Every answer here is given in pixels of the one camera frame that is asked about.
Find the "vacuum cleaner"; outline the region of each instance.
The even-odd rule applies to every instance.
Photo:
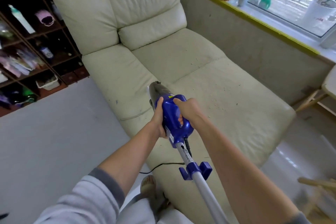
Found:
[[[186,165],[186,170],[183,167],[179,168],[183,179],[195,182],[216,224],[229,224],[221,206],[206,183],[212,172],[211,166],[208,162],[202,162],[200,165],[197,165],[192,159],[188,137],[192,134],[194,128],[185,118],[183,118],[183,125],[179,122],[180,111],[178,106],[173,102],[173,99],[178,98],[181,101],[186,101],[185,96],[180,94],[174,95],[158,81],[152,82],[147,90],[150,96],[149,103],[153,110],[156,109],[159,98],[163,97],[162,126],[172,147],[178,150]]]

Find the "white basket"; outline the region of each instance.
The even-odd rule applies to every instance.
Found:
[[[54,81],[49,82],[49,83],[47,83],[47,84],[44,84],[44,85],[42,85],[42,86],[40,86],[39,83],[38,83],[37,81],[35,81],[35,82],[36,82],[36,85],[37,85],[37,87],[38,87],[39,89],[52,90],[52,89],[54,89],[54,88],[60,86],[60,83],[58,82],[58,78],[57,78],[56,75],[55,75],[55,77],[56,77],[56,79],[55,79]]]

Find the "blue plastic clip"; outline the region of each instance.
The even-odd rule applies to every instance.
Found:
[[[187,165],[187,171],[183,167],[180,167],[179,170],[185,181],[192,180],[192,175],[195,172],[200,172],[203,178],[207,180],[212,172],[212,167],[208,162],[202,162],[199,166],[196,162],[191,162]]]

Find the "floor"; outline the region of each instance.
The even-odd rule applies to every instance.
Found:
[[[2,224],[32,223],[129,140],[91,78],[0,118],[0,135],[0,214],[10,213]],[[296,179],[331,178],[334,163],[335,149],[296,118],[262,171],[300,206],[311,192]],[[144,176],[126,201],[139,192]]]

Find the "cream leather sofa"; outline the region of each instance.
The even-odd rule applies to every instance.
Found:
[[[219,48],[186,28],[180,0],[54,2],[84,65],[129,136],[153,115],[146,86],[155,80],[175,94],[197,98],[210,120],[258,166],[274,151],[295,116],[290,106]],[[189,142],[195,161],[212,165],[196,131]],[[165,139],[158,140],[147,164],[153,168],[162,162],[181,162]],[[212,223],[195,185],[182,179],[178,167],[154,171],[165,195],[195,224]],[[216,171],[208,184],[233,224],[236,220]]]

